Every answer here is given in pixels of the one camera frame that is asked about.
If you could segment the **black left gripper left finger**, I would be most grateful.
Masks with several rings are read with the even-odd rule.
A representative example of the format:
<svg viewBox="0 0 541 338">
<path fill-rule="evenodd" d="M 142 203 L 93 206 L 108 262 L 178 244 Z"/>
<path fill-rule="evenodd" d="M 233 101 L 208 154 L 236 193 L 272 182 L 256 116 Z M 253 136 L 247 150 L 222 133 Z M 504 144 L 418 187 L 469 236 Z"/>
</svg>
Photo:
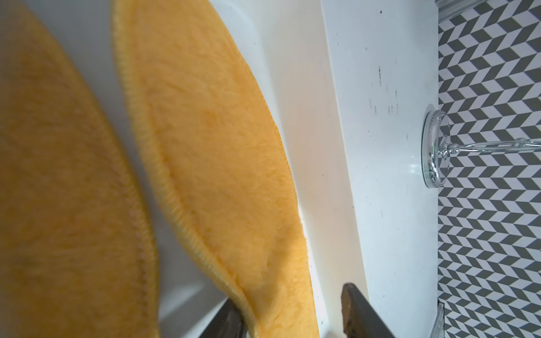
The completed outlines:
<svg viewBox="0 0 541 338">
<path fill-rule="evenodd" d="M 236 305 L 228 299 L 200 338 L 246 338 L 248 329 Z"/>
</svg>

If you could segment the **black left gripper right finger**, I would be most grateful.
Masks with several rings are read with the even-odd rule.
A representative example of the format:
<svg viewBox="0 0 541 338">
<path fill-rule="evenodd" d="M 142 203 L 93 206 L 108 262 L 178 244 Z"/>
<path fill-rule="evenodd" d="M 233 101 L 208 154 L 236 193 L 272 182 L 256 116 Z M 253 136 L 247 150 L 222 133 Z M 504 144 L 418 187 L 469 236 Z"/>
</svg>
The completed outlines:
<svg viewBox="0 0 541 338">
<path fill-rule="evenodd" d="M 369 301 L 353 283 L 345 283 L 341 294 L 343 331 L 348 338 L 394 338 Z"/>
</svg>

